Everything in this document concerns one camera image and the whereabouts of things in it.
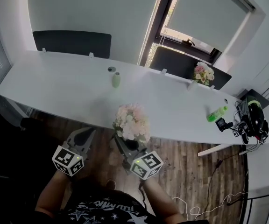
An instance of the black t-shirt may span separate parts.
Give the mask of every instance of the black t-shirt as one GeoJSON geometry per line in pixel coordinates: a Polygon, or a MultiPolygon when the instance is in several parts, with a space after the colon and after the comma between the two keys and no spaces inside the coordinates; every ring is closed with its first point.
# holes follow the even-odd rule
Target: black t-shirt
{"type": "Polygon", "coordinates": [[[162,223],[133,197],[94,185],[78,185],[64,211],[55,220],[34,212],[34,223],[162,223]]]}

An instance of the white desk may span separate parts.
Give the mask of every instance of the white desk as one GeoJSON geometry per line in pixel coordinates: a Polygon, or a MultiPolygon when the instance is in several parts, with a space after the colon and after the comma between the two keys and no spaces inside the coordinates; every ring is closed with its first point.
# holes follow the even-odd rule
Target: white desk
{"type": "Polygon", "coordinates": [[[0,85],[0,95],[34,109],[89,125],[112,128],[122,104],[138,102],[149,116],[151,136],[221,144],[199,153],[242,144],[231,130],[220,132],[206,115],[229,102],[226,122],[233,121],[236,98],[189,81],[133,64],[73,54],[27,51],[0,85]],[[116,67],[121,84],[112,87],[107,68],[116,67]]]}

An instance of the green soda bottle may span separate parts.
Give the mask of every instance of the green soda bottle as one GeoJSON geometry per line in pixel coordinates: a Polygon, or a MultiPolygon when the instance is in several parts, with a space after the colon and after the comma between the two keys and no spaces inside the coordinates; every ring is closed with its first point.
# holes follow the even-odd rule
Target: green soda bottle
{"type": "Polygon", "coordinates": [[[227,106],[224,106],[224,107],[220,107],[218,108],[216,111],[212,112],[211,114],[209,114],[206,118],[207,118],[207,121],[208,122],[214,122],[216,121],[217,119],[221,118],[226,110],[228,109],[227,106]]]}

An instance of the flower bouquet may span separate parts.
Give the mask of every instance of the flower bouquet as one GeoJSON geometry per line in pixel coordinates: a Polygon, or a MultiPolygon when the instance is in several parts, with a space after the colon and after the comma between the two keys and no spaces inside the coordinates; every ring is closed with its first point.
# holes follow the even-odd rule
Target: flower bouquet
{"type": "Polygon", "coordinates": [[[209,81],[214,80],[214,72],[204,62],[198,62],[194,70],[194,80],[200,84],[209,86],[209,81]]]}
{"type": "Polygon", "coordinates": [[[113,127],[124,141],[147,143],[150,139],[148,117],[139,104],[121,105],[116,113],[113,127]]]}

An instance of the wooden floor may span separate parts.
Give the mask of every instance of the wooden floor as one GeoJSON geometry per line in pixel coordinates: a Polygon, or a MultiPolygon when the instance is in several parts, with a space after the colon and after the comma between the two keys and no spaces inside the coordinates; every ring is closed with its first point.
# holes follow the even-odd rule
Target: wooden floor
{"type": "MultiPolygon", "coordinates": [[[[72,131],[86,126],[76,121],[37,111],[33,111],[31,117],[44,121],[49,127],[49,134],[62,141],[66,140],[72,131]]],[[[142,202],[142,196],[138,191],[139,178],[126,174],[121,166],[122,156],[118,148],[113,143],[109,145],[112,134],[113,130],[97,129],[91,150],[88,152],[89,160],[85,162],[85,167],[79,171],[78,176],[93,175],[102,184],[105,184],[108,179],[114,179],[117,183],[117,190],[124,191],[142,202]]],[[[148,147],[155,150],[164,161],[164,166],[155,175],[155,178],[171,197],[177,196],[187,202],[188,212],[194,206],[201,208],[200,213],[204,211],[207,204],[208,184],[217,161],[239,152],[239,146],[232,146],[207,156],[198,157],[198,152],[214,146],[157,138],[151,138],[148,143],[148,147]]],[[[236,155],[225,160],[214,174],[207,210],[219,206],[229,193],[242,192],[244,179],[242,157],[236,155]]],[[[177,199],[174,201],[186,218],[185,204],[177,199]]],[[[153,213],[148,201],[147,207],[148,211],[153,213]]],[[[241,207],[241,202],[232,206],[226,206],[226,202],[224,202],[222,207],[206,213],[198,219],[207,219],[211,224],[238,224],[241,207]]],[[[189,215],[189,220],[193,219],[194,216],[189,215]]]]}

